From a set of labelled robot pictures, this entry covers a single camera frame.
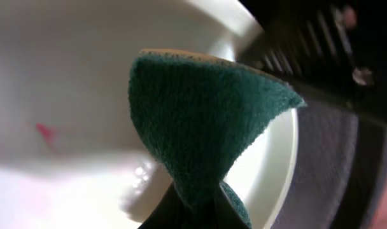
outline scrubbing pad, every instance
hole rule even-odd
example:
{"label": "scrubbing pad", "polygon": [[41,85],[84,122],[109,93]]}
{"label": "scrubbing pad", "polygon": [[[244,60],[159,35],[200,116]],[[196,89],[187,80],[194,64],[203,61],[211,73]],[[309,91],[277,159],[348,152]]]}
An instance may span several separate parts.
{"label": "scrubbing pad", "polygon": [[212,199],[274,117],[304,103],[266,74],[175,50],[141,52],[130,71],[129,100],[142,142],[193,211]]}

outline sponge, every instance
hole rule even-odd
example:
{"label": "sponge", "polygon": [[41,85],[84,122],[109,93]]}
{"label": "sponge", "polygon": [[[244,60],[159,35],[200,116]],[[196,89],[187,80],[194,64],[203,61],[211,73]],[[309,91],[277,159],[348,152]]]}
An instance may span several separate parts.
{"label": "sponge", "polygon": [[139,137],[193,212],[211,201],[236,158],[271,120],[304,104],[268,74],[179,50],[140,53],[130,70],[129,101]]}

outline red stain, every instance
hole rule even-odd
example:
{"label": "red stain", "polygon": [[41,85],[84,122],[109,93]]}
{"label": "red stain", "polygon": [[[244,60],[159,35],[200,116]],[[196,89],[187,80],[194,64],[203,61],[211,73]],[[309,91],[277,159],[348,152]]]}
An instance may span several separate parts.
{"label": "red stain", "polygon": [[56,131],[54,129],[47,127],[44,124],[37,123],[35,124],[36,130],[42,135],[46,145],[48,148],[50,148],[53,152],[57,152],[55,147],[53,146],[53,143],[55,142],[55,136]]}

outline pink smear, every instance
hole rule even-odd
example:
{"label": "pink smear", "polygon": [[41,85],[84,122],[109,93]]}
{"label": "pink smear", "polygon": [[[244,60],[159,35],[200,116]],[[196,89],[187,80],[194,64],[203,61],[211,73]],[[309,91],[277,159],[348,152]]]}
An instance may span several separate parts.
{"label": "pink smear", "polygon": [[35,128],[43,137],[48,148],[50,148],[51,151],[53,151],[54,153],[57,153],[55,147],[53,146],[53,144],[55,142],[56,131],[54,131],[54,129],[47,127],[46,125],[40,124],[40,123],[35,124]]}

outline white ceramic surface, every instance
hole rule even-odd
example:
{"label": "white ceramic surface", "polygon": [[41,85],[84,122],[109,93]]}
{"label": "white ceramic surface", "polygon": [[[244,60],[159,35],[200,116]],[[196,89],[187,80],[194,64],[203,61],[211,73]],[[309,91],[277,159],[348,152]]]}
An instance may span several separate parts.
{"label": "white ceramic surface", "polygon": [[[0,229],[137,228],[171,180],[129,118],[130,65],[142,48],[232,59],[232,36],[181,1],[0,1]],[[277,117],[226,178],[254,228],[282,205],[297,131]]]}

